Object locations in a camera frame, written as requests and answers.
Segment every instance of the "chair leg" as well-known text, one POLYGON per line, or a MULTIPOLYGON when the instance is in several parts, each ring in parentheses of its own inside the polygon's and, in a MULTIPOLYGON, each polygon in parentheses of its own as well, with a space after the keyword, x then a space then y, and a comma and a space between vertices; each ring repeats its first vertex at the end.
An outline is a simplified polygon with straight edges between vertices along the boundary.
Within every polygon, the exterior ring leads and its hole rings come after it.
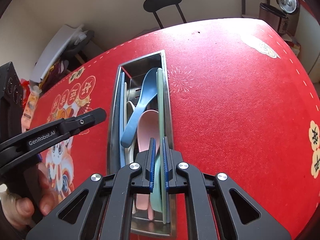
POLYGON ((183 13, 182 13, 182 11, 181 11, 180 6, 179 6, 178 4, 176 4, 176 7, 177 7, 177 9, 178 9, 178 12, 179 12, 179 14, 180 14, 180 16, 181 16, 181 19, 182 19, 183 23, 187 23, 184 15, 183 15, 183 13))
POLYGON ((155 16, 155 18, 156 18, 156 20, 157 20, 157 22, 158 22, 158 24, 159 24, 160 28, 161 28, 161 29, 163 29, 163 25, 162 25, 162 23, 161 23, 161 21, 160 21, 160 19, 159 19, 158 15, 157 15, 157 13, 156 13, 156 12, 154 12, 154 13, 153 13, 153 15, 155 16))

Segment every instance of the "chinese characters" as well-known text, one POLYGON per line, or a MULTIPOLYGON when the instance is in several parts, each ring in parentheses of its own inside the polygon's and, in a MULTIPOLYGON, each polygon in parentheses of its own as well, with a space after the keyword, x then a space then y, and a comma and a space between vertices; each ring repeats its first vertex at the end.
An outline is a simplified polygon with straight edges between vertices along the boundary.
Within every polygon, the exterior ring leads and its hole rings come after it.
POLYGON ((309 140, 311 143, 311 148, 313 150, 312 155, 312 165, 311 165, 311 174, 314 178, 318 177, 320 170, 320 132, 318 125, 314 122, 310 122, 309 128, 309 140))

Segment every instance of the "metal screw cap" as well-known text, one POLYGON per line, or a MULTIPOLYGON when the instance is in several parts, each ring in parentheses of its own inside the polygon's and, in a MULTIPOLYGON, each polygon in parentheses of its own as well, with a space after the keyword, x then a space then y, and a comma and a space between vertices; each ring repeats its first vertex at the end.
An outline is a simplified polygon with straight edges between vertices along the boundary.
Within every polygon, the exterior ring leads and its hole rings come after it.
POLYGON ((182 170, 185 170, 185 169, 189 168, 189 164, 188 163, 179 163, 178 167, 182 170))
POLYGON ((131 163, 129 167, 132 170, 137 170, 140 168, 140 164, 139 163, 131 163))
POLYGON ((226 180, 228 178, 228 176, 225 173, 218 173, 217 178, 219 180, 226 180))
POLYGON ((101 175, 100 174, 93 174, 92 176, 91 176, 91 180, 92 181, 98 181, 98 180, 100 180, 101 179, 101 175))

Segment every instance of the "black chair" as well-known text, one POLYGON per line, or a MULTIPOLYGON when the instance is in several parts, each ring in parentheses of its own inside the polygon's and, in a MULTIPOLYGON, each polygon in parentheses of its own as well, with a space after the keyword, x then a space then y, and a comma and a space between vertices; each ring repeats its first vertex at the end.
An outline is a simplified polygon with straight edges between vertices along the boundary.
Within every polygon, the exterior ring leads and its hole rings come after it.
POLYGON ((181 19, 183 21, 183 23, 187 23, 182 11, 181 11, 181 8, 179 6, 179 3, 181 3, 182 0, 145 0, 145 2, 143 3, 143 8, 145 11, 147 12, 152 12, 153 15, 155 16, 159 26, 161 29, 163 29, 163 25, 156 13, 156 11, 164 8, 164 7, 167 7, 169 5, 175 5, 178 9, 178 12, 181 16, 181 19))

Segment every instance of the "blue spoon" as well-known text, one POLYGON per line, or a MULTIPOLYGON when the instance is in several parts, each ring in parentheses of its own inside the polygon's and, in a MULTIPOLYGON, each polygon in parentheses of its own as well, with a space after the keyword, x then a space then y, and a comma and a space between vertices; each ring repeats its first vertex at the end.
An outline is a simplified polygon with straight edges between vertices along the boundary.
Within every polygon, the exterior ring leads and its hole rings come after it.
POLYGON ((158 68, 150 69, 144 77, 138 104, 133 111, 120 139, 120 143, 124 148, 129 148, 132 144, 134 135, 137 131, 140 116, 143 114, 150 101, 157 95, 157 70, 158 68))

